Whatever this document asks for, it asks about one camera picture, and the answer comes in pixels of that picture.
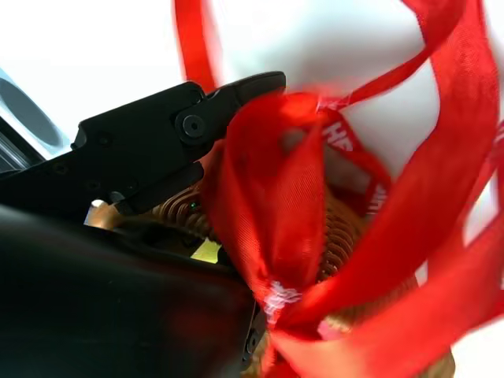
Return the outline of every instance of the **gold-colored object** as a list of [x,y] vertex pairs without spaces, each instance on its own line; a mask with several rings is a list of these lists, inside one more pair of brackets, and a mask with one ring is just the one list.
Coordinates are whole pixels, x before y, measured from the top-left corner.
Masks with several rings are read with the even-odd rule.
[[[365,222],[341,201],[328,194],[326,204],[326,243],[321,255],[319,280],[325,280],[338,273],[349,260],[353,249],[365,231]],[[209,225],[208,217],[199,205],[198,186],[189,187],[141,217],[147,217],[169,227],[178,228],[202,239],[218,242],[217,236]],[[119,224],[122,219],[124,218],[118,214],[113,206],[104,206],[97,208],[94,214],[91,214],[90,224],[96,227],[112,228],[114,225]],[[410,280],[407,280],[388,295],[374,302],[331,313],[326,317],[325,321],[331,328],[335,328],[339,332],[351,332],[352,327],[365,321],[416,286],[415,278],[411,277]],[[242,378],[259,377],[261,356],[265,352],[266,345],[267,335],[259,343],[252,357],[252,363],[248,370],[242,373]],[[451,352],[448,352],[435,364],[419,374],[417,378],[452,378],[454,371],[454,359]]]

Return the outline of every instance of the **black device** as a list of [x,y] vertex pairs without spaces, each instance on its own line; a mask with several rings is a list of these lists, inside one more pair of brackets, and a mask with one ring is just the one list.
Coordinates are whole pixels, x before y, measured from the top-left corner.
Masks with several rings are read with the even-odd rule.
[[284,88],[282,72],[208,95],[184,83],[83,121],[73,151],[0,176],[0,375],[238,376],[264,317],[231,266],[83,222],[95,199],[140,214],[196,183],[238,109]]

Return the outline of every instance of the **black screw head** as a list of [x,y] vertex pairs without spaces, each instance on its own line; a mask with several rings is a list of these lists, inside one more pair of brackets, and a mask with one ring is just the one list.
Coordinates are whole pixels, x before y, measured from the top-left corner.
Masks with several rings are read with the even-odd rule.
[[182,129],[190,138],[201,138],[205,134],[205,121],[198,116],[187,116],[182,121]]
[[250,354],[253,354],[255,352],[256,347],[259,344],[259,334],[257,331],[253,330],[252,334],[250,335],[250,338],[248,340],[248,343],[246,345],[246,351]]
[[102,185],[96,180],[86,181],[86,189],[89,191],[97,191]]
[[69,171],[69,167],[63,163],[56,163],[53,165],[53,170],[58,175],[66,175]]
[[191,91],[190,98],[191,98],[191,102],[194,105],[196,105],[198,102],[200,102],[202,100],[202,96],[198,91]]
[[112,140],[112,136],[106,132],[100,132],[96,137],[98,144],[103,147],[110,146],[112,144]]
[[136,180],[133,180],[133,179],[130,179],[127,183],[126,183],[126,191],[134,191],[136,188],[138,187],[138,183],[136,182]]

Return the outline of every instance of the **red satin ribbon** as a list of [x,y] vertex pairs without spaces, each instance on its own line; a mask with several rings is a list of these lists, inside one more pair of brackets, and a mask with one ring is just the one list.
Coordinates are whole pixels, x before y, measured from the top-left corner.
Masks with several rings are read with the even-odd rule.
[[[318,109],[315,94],[259,98],[229,125],[225,147],[206,175],[203,204],[217,234],[263,307],[271,309],[275,299],[268,376],[412,376],[503,310],[504,215],[471,245],[461,242],[461,220],[482,177],[497,169],[504,198],[502,146],[494,142],[497,73],[481,0],[404,3],[417,14],[425,49],[346,102],[390,89],[431,58],[441,99],[438,124],[337,276],[316,284],[324,243],[321,133],[340,117],[337,109]],[[285,154],[280,139],[292,128],[308,135]],[[372,164],[362,156],[347,155]],[[326,314],[386,294],[436,256],[443,263],[423,287],[341,339],[318,339]]]
[[391,178],[378,159],[364,148],[347,120],[339,112],[341,101],[341,98],[328,98],[319,103],[318,109],[327,110],[332,119],[332,124],[324,128],[322,135],[328,146],[366,171],[371,176],[371,183],[363,195],[338,187],[332,187],[332,190],[336,197],[344,199],[357,214],[375,215],[381,209],[391,188]]
[[206,93],[216,88],[205,35],[205,21],[209,22],[203,0],[174,0],[176,33],[182,55],[185,76],[198,83]]

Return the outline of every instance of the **white surface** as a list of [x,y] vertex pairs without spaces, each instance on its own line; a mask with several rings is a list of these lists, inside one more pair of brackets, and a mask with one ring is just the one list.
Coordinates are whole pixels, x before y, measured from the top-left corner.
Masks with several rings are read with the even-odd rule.
[[[504,4],[485,4],[504,80]],[[171,7],[169,0],[0,0],[0,67],[73,139],[79,121],[182,81]],[[292,87],[330,81],[348,92],[423,46],[399,0],[213,0],[213,13],[222,82],[282,69]],[[438,107],[426,64],[346,114],[397,176]],[[503,350],[503,322],[468,336],[454,348],[457,378],[503,377]]]
[[497,190],[497,173],[494,173],[467,217],[463,235],[464,244],[466,246],[469,245],[497,216]]

